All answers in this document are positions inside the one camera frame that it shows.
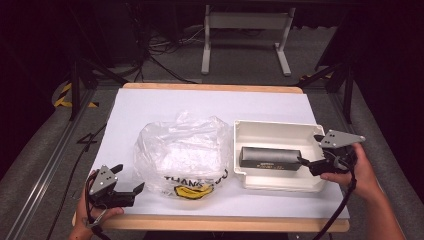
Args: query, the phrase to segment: plastic bag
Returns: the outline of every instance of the plastic bag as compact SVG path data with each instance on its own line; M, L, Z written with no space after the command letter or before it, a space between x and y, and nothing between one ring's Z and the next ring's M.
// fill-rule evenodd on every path
M154 122L135 144L134 177L153 192L201 199L223 185L233 156L231 128L219 118Z

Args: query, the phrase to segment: white tray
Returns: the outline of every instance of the white tray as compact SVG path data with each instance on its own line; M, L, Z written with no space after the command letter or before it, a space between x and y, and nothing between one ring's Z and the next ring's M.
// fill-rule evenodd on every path
M243 146L300 150L302 157L310 161L323 159L322 149L314 139L315 134L325 135L321 125L235 121L234 172L243 186L249 189L319 192L326 181L312 176L307 167L289 171L242 168L239 164Z

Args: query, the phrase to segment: white table surface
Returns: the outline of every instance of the white table surface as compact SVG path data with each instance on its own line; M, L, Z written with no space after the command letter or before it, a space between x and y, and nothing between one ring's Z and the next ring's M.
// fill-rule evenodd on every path
M316 124L305 94L160 89L120 89L92 169L123 164L117 191L132 191L133 148L141 129L156 121L174 121L181 111L198 117ZM330 218L342 201L340 187L327 183L318 193L249 190L238 178L198 201L171 199L145 189L126 215ZM347 208L339 219L349 219Z

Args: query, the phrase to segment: yellow logo on bag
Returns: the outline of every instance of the yellow logo on bag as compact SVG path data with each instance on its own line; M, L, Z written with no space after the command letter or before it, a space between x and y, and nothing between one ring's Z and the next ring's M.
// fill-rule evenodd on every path
M201 187L187 187L179 185L174 187L175 194L179 197L187 198L190 200L201 199L202 197L213 192L213 185L203 185Z

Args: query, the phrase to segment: black box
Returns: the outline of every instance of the black box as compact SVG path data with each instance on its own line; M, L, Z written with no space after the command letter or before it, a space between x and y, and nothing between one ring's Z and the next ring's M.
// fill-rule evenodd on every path
M242 147L240 167L297 171L301 164L299 150Z

